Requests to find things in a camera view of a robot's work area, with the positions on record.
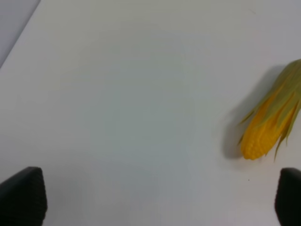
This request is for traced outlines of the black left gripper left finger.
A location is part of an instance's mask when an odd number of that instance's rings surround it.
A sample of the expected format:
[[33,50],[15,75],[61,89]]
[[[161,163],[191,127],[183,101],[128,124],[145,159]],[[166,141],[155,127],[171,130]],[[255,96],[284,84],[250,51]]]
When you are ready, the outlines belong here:
[[0,184],[0,224],[41,226],[48,210],[40,167],[27,167]]

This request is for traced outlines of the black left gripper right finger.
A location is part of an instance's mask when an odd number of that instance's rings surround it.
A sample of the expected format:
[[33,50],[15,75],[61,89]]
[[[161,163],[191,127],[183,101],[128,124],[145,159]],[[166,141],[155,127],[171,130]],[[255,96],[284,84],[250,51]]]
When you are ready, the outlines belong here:
[[301,224],[301,171],[296,168],[283,168],[280,171],[275,212],[282,226]]

